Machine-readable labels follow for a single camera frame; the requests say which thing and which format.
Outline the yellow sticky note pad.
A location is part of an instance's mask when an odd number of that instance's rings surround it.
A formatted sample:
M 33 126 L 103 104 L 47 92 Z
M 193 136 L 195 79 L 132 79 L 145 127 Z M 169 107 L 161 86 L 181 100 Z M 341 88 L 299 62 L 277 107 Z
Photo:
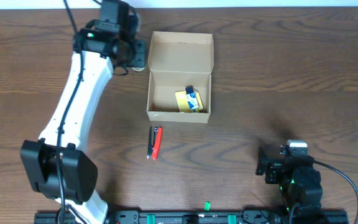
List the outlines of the yellow sticky note pad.
M 195 90 L 195 95 L 196 95 L 196 99 L 198 101 L 198 105 L 199 105 L 199 110 L 202 111 L 204 109 L 203 103 L 201 101 L 201 97 L 200 97 L 200 93 L 198 92 L 198 90 Z M 185 113 L 190 113 L 191 110 L 189 108 L 187 99 L 186 99 L 186 91 L 177 91 L 175 93 L 175 97 L 177 100 L 177 105 L 178 105 L 178 109 L 179 112 L 185 112 Z

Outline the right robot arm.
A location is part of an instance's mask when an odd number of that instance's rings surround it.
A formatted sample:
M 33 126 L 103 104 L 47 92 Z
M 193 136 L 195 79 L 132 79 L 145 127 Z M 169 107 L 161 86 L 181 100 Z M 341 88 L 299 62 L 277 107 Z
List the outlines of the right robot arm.
M 285 206 L 299 216 L 316 214 L 321 209 L 323 188 L 321 174 L 313 168 L 313 158 L 306 147 L 281 146 L 282 159 L 269 158 L 259 149 L 256 175 L 263 175 L 266 184 L 277 184 Z

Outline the blue white staples box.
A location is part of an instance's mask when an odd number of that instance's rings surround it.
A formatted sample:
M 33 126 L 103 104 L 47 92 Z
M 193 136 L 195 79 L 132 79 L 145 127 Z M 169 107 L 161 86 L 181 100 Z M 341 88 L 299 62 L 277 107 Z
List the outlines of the blue white staples box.
M 199 103 L 195 92 L 187 93 L 186 100 L 188 103 L 188 107 L 192 112 L 199 112 Z

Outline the black yellow correction tape dispenser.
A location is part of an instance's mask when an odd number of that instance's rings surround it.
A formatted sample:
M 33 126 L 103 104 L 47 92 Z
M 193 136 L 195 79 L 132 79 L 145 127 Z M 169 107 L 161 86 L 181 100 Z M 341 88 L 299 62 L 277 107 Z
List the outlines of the black yellow correction tape dispenser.
M 132 67 L 133 71 L 135 72 L 142 72 L 145 70 L 146 67 Z

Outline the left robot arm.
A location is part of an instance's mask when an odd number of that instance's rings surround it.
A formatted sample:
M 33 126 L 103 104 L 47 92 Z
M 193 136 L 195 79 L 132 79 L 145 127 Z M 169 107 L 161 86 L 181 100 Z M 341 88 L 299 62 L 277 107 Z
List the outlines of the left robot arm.
M 60 203 L 54 223 L 70 211 L 78 223 L 105 223 L 108 204 L 96 191 L 98 168 L 86 155 L 99 99 L 116 67 L 144 67 L 145 42 L 136 32 L 83 28 L 75 36 L 70 74 L 38 140 L 25 140 L 21 161 L 34 192 Z

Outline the yellow blue highlighter marker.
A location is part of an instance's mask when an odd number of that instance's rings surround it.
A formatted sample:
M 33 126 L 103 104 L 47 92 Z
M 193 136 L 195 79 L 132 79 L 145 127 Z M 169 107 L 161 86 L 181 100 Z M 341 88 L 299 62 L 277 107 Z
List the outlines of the yellow blue highlighter marker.
M 193 89 L 192 86 L 187 86 L 187 87 L 185 88 L 185 91 L 186 91 L 187 94 L 190 94 L 190 93 L 193 93 L 193 92 L 194 92 L 194 89 Z

